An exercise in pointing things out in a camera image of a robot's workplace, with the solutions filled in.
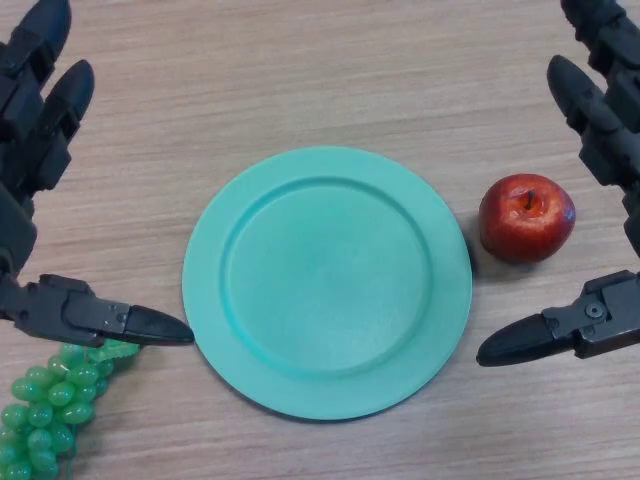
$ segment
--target wooden table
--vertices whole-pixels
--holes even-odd
[[[31,0],[4,0],[7,38]],[[195,348],[150,348],[82,432],[75,477],[155,480],[623,479],[640,468],[640,349],[505,369],[475,364],[494,330],[636,268],[616,189],[577,158],[549,94],[555,53],[580,65],[547,0],[75,0],[59,72],[88,58],[95,101],[54,192],[37,197],[22,278],[85,279],[184,317],[183,255],[211,197],[259,160],[337,144],[423,176],[473,231],[489,185],[547,175],[578,223],[533,271],[479,254],[473,311],[427,388],[365,420],[309,424],[240,399]],[[640,1],[624,2],[640,20]],[[2,325],[0,402],[53,343]]]

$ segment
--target red apple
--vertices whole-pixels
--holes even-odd
[[[480,240],[509,263],[544,260],[569,238],[576,208],[558,184],[522,173],[499,180],[480,204]]]

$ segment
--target plate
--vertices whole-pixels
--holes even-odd
[[[424,386],[471,304],[455,217],[380,155],[313,147],[248,169],[189,241],[183,300],[196,342],[233,388],[314,420],[370,415]]]

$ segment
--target grapes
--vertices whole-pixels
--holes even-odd
[[[2,423],[9,428],[18,428],[27,423],[27,407],[13,403],[2,410]]]
[[[85,349],[80,345],[72,345],[70,343],[64,343],[60,345],[60,351],[58,356],[69,368],[74,368],[82,363],[84,360]]]
[[[10,428],[5,426],[0,428],[0,442],[15,443],[18,441],[19,438],[20,438],[20,435],[18,435],[14,430],[11,430]]]
[[[93,418],[94,410],[90,403],[73,403],[62,410],[62,420],[69,425],[79,425]]]
[[[69,370],[67,380],[79,387],[88,387],[98,380],[98,369],[90,363],[84,363]]]
[[[57,463],[53,463],[46,469],[38,470],[33,478],[37,480],[54,480],[58,478],[59,474],[60,467],[58,467]]]
[[[73,447],[73,433],[65,425],[58,422],[53,422],[49,426],[49,433],[51,434],[51,450],[55,453],[64,453]]]
[[[53,419],[53,407],[48,402],[40,402],[29,407],[27,412],[29,423],[36,428],[49,425]]]
[[[7,466],[18,458],[18,449],[12,443],[0,444],[0,467]]]
[[[55,375],[45,367],[31,367],[25,376],[42,388],[48,388],[56,379]]]
[[[64,407],[73,399],[76,393],[76,387],[69,382],[56,383],[49,389],[47,398],[54,407]]]
[[[0,413],[0,480],[53,480],[60,472],[56,455],[74,448],[70,425],[93,419],[92,402],[103,395],[114,372],[121,342],[109,348],[62,345],[47,367],[31,367],[11,386],[13,396],[28,402],[7,405]],[[129,347],[133,355],[139,350]]]
[[[74,402],[90,402],[96,398],[96,386],[89,385],[88,387],[78,387],[76,394],[73,396]]]
[[[31,451],[49,450],[53,444],[53,437],[47,430],[38,429],[29,434],[27,446]]]
[[[47,365],[49,366],[49,371],[59,378],[64,378],[69,371],[69,367],[58,355],[51,357]]]
[[[29,480],[31,471],[31,465],[26,460],[12,463],[7,467],[7,480]]]
[[[109,380],[106,378],[99,378],[96,382],[96,397],[101,397],[109,388]]]
[[[44,398],[44,389],[32,380],[19,378],[11,385],[11,393],[18,400],[37,402]]]
[[[106,378],[113,373],[116,368],[116,363],[113,360],[105,360],[98,364],[98,373],[100,377]]]
[[[29,460],[38,471],[49,470],[56,464],[56,455],[51,450],[39,450],[35,452],[29,452]]]

